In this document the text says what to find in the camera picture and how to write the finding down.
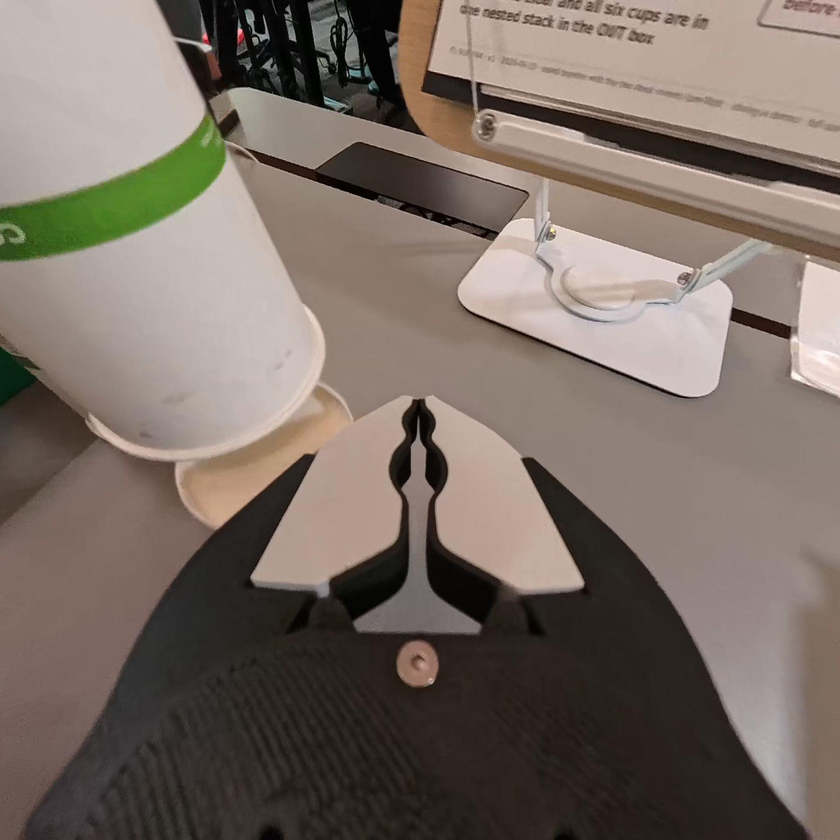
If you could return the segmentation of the white paper cup green band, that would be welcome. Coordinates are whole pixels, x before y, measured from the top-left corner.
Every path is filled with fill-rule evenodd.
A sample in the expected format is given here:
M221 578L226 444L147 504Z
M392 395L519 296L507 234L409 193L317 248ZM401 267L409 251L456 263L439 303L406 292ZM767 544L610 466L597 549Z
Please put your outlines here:
M319 383L302 303L156 2L2 2L2 339L125 452L242 448Z
M234 452L175 464L183 506L211 530L222 527L305 455L315 455L354 418L342 396L324 382L267 436Z

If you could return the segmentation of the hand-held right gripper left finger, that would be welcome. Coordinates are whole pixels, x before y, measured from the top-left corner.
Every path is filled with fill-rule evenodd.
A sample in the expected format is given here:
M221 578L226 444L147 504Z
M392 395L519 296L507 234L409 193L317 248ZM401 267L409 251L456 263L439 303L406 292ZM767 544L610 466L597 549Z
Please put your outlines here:
M255 587L333 597L352 619L392 598L410 562L419 400L400 396L320 448L251 574Z

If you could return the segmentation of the green box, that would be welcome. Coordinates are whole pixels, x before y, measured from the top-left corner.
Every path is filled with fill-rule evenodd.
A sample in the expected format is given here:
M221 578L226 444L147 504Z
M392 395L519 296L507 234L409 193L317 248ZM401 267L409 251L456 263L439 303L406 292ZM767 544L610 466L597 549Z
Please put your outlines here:
M0 356L0 405L3 406L30 387L36 381L36 377L9 352L1 349Z

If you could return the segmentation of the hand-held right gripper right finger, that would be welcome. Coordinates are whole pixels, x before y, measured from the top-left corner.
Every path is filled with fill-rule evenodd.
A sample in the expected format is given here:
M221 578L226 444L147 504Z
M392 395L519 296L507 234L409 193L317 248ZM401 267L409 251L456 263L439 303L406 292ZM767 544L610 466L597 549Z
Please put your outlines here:
M499 599L580 592L585 583L524 458L503 437L435 396L420 405L427 578L477 623Z

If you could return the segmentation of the laminated printed sheet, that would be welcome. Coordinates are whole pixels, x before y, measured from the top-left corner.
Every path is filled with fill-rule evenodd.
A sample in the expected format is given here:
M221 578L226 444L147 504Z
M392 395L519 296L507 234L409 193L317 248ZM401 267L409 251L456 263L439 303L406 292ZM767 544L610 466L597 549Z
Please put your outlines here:
M791 330L791 378L839 398L839 272L806 258Z

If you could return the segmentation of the white printed instruction sheet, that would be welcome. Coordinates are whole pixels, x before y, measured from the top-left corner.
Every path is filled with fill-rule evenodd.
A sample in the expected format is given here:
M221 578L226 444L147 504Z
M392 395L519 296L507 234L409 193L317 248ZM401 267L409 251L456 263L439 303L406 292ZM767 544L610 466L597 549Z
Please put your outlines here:
M800 165L839 161L838 1L442 2L427 69Z

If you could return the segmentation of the white stand with wooden board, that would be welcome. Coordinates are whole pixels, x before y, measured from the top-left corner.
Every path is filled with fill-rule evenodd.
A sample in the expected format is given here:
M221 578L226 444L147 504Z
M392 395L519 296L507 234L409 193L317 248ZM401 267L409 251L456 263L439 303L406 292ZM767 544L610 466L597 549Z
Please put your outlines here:
M725 279L787 250L838 270L838 168L813 170L492 95L427 69L442 2L404 2L399 73L436 143L539 177L532 219L458 286L474 315L675 396L717 389L732 315ZM727 229L745 241L695 268L553 222L550 184Z

